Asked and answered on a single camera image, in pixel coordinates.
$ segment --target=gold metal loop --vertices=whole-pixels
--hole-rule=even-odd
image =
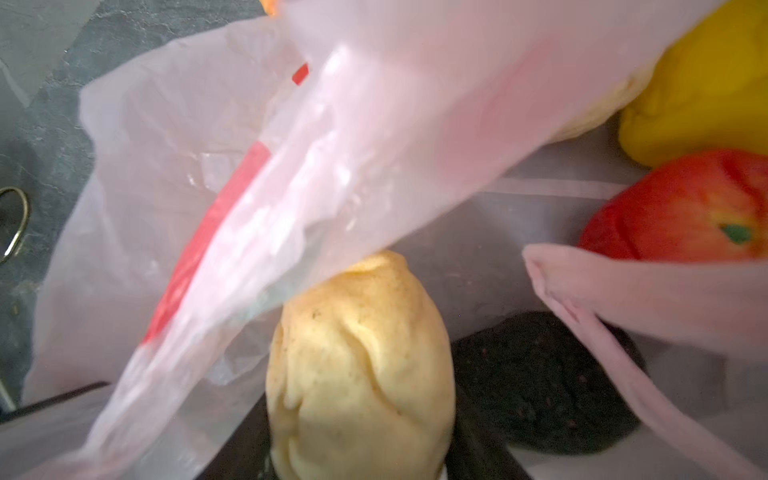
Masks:
[[[14,234],[13,238],[11,238],[11,243],[9,243],[5,248],[5,252],[3,253],[2,258],[0,258],[0,263],[5,262],[13,254],[13,251],[18,246],[18,241],[22,238],[22,234],[27,228],[27,222],[29,222],[29,200],[27,199],[27,194],[25,194],[24,191],[18,187],[4,187],[0,188],[0,197],[7,194],[8,192],[15,192],[18,197],[22,199],[22,207],[24,208],[24,213],[22,215],[22,221],[18,224],[16,233]]]

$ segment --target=dark green avocado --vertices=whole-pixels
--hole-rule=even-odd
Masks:
[[[629,335],[608,328],[645,369]],[[452,353],[456,384],[509,446],[597,453],[640,424],[597,360],[552,313],[513,316],[457,340]]]

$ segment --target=gray marble surface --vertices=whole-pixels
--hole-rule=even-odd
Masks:
[[[12,138],[0,144],[0,186],[22,188],[31,204],[21,246],[0,265],[0,378],[16,399],[31,362],[35,298],[94,163],[78,122],[78,92],[174,38],[258,15],[263,11],[257,0],[104,0],[15,125]],[[3,240],[12,234],[18,210],[15,198],[0,198]]]

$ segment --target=gray stone surface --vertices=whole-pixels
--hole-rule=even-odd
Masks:
[[[18,252],[0,265],[0,378],[16,398],[31,362],[37,292],[93,167],[90,141],[78,123],[78,92],[174,38],[262,14],[257,0],[105,0],[15,125],[12,138],[0,142],[0,186],[21,187],[31,204]],[[18,216],[15,201],[0,198],[3,239]]]

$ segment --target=red fruit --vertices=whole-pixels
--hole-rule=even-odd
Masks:
[[[768,157],[715,150],[651,171],[595,214],[579,247],[616,259],[768,257]]]

